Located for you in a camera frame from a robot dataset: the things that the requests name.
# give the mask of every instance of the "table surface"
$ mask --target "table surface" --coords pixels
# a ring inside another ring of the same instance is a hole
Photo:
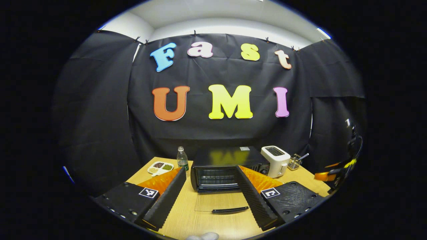
[[[151,179],[152,176],[147,169],[155,161],[167,162],[178,167],[176,159],[154,157],[127,182],[139,184]],[[193,161],[188,161],[188,165],[191,168]],[[287,169],[283,176],[276,179],[283,183],[297,181],[321,196],[329,195],[329,186],[315,180],[314,175],[301,166],[294,171]],[[225,215],[210,212],[219,206],[221,209],[235,208],[248,206],[248,203],[241,192],[199,194],[194,191],[191,180],[187,177],[169,216],[158,232],[178,240],[185,240],[190,235],[200,236],[207,232],[218,233],[219,240],[240,240],[266,232],[258,227],[250,209]]]

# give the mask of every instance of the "white ceiling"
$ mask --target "white ceiling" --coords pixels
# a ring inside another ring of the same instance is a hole
[[[154,29],[187,20],[239,18],[280,27],[311,42],[325,39],[318,26],[273,0],[150,0],[130,12]]]

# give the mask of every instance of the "water bottle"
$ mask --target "water bottle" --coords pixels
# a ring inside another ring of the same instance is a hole
[[[185,168],[185,175],[189,177],[190,171],[188,168],[188,158],[187,154],[184,152],[184,147],[178,147],[178,155],[176,156],[176,160],[178,161],[178,167]]]

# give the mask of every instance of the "toaster oven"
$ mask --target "toaster oven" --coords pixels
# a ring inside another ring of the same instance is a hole
[[[253,146],[210,148],[197,151],[191,167],[191,184],[199,193],[239,191],[236,165],[268,175],[268,162]]]

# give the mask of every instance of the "toaster oven handle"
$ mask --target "toaster oven handle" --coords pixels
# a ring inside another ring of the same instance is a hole
[[[213,214],[234,214],[241,211],[244,211],[246,209],[249,209],[249,207],[242,207],[242,208],[228,208],[228,209],[213,209]]]

